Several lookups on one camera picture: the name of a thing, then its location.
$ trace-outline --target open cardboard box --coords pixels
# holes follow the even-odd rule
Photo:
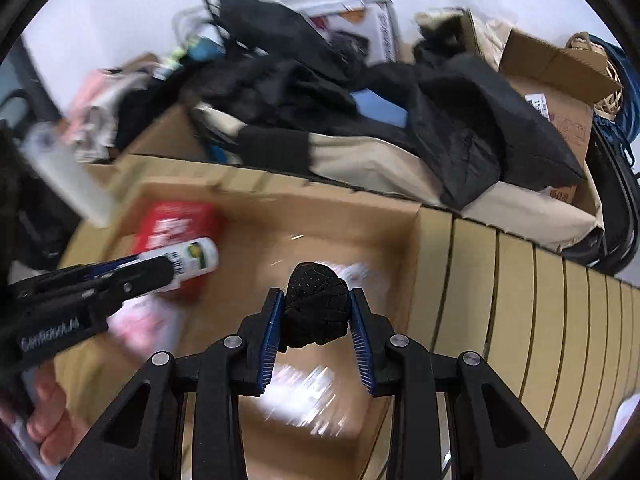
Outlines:
[[[303,261],[364,264],[367,274],[362,286],[372,311],[388,316],[396,331],[406,330],[420,252],[417,203],[325,184],[302,186],[301,179],[284,176],[272,178],[263,187],[259,171],[160,162],[164,174],[174,173],[168,168],[171,164],[189,168],[190,173],[178,169],[176,176],[140,178],[138,174],[118,219],[90,241],[80,233],[63,265],[127,253],[141,218],[156,200],[217,204],[229,220],[218,245],[220,265],[199,302],[185,307],[188,318],[176,355],[201,352],[235,333],[244,316],[260,310],[270,287],[286,289],[295,265]],[[125,173],[121,180],[126,180]],[[120,185],[129,187],[127,182]],[[112,360],[133,358],[109,334],[96,340]],[[340,431],[319,436],[308,425],[297,428],[265,420],[253,399],[242,399],[242,436],[250,477],[358,478],[382,424],[386,402],[371,399],[361,385],[350,335],[325,346],[289,349],[278,354],[276,365],[283,364],[305,374],[318,366],[334,373],[335,400],[325,417]]]
[[[562,49],[513,29],[500,61],[500,72],[532,103],[584,163],[591,136],[593,105],[620,89],[602,73],[594,56]],[[576,187],[551,190],[551,196],[572,203]]]

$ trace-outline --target beige fabric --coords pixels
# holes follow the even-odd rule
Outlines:
[[[210,124],[234,136],[244,123],[206,104]],[[425,204],[442,206],[442,186],[415,155],[373,137],[331,137],[309,135],[312,166],[316,175],[350,186],[395,193]],[[593,228],[604,229],[602,204],[589,169],[585,179],[595,204],[595,215],[542,193],[497,182],[461,212],[464,218],[499,227],[539,243],[552,251],[577,244]]]

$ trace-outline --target sticker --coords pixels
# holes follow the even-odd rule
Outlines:
[[[563,189],[565,189],[565,188],[552,189],[551,190],[551,194],[549,196],[551,198],[555,198],[556,200],[559,200],[560,202],[568,202],[569,201],[569,192],[568,191],[564,191]]]
[[[204,254],[204,250],[202,250],[199,242],[193,242],[189,244],[189,246],[187,247],[187,252],[189,253],[189,256],[195,258],[198,261],[201,270],[207,268],[207,259]]]
[[[549,108],[546,106],[546,98],[544,94],[527,94],[524,98],[527,100],[527,103],[539,111],[547,121],[551,120],[549,119]]]

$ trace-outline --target red package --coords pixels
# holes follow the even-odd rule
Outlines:
[[[225,225],[225,216],[213,204],[156,202],[140,222],[133,253],[143,253],[201,237],[211,238],[217,244]],[[180,285],[180,297],[196,301],[206,281],[206,275],[186,280]]]

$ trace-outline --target finger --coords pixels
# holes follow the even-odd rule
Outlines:
[[[33,375],[33,386],[40,400],[47,400],[56,387],[56,369],[53,361],[42,363]]]
[[[69,413],[69,417],[71,418],[71,427],[74,430],[74,444],[71,449],[71,452],[73,452],[78,444],[80,444],[80,441],[88,433],[89,425],[79,416]]]
[[[59,384],[47,400],[36,403],[33,415],[27,423],[27,431],[36,444],[42,442],[53,431],[65,413],[65,408],[66,394]]]
[[[14,412],[4,406],[0,406],[0,420],[2,420],[6,426],[12,425],[15,422]]]
[[[40,456],[47,464],[57,465],[71,454],[73,446],[74,432],[69,412],[65,411],[60,422],[40,446]]]

